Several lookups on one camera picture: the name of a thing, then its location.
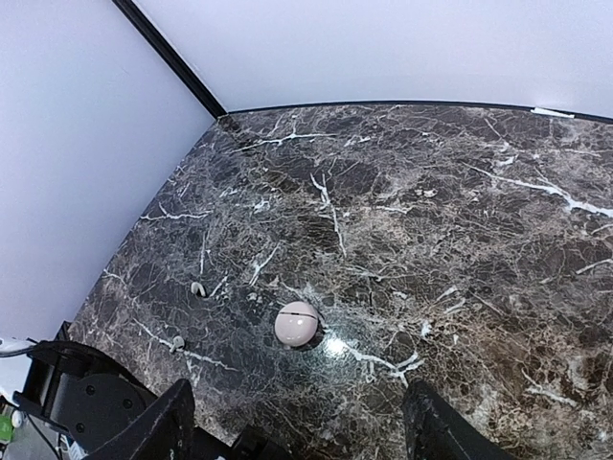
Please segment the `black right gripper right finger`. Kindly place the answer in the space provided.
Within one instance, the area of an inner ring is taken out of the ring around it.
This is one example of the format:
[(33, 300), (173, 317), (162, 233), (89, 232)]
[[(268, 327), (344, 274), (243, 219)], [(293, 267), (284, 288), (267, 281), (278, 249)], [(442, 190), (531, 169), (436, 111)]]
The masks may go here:
[(512, 459), (424, 380), (408, 385), (401, 410), (408, 459)]

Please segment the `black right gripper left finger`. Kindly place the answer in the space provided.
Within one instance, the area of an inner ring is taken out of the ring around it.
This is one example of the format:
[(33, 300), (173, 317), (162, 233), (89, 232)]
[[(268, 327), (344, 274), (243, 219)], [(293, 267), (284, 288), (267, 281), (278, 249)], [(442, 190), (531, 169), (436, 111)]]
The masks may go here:
[(193, 415), (191, 384), (179, 379), (126, 429), (85, 459), (190, 459)]

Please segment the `pink earbud charging case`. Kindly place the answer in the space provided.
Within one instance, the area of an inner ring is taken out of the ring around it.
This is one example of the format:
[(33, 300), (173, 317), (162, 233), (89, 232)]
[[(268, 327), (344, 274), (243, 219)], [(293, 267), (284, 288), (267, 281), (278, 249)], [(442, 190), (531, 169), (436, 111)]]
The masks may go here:
[(287, 347), (302, 347), (316, 335), (319, 325), (317, 310), (310, 304), (296, 301), (283, 306), (275, 319), (274, 332)]

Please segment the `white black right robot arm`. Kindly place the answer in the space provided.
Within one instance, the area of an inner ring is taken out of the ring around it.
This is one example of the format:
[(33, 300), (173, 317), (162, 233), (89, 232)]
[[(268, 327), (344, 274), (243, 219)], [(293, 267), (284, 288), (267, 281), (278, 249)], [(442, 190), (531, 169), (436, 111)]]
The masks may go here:
[[(226, 445), (196, 426), (190, 382), (155, 396), (120, 363), (74, 341), (41, 341), (1, 356), (31, 366), (12, 400), (80, 446), (88, 459), (288, 459), (290, 453), (246, 427)], [(402, 413), (410, 459), (507, 459), (429, 384), (415, 380)]]

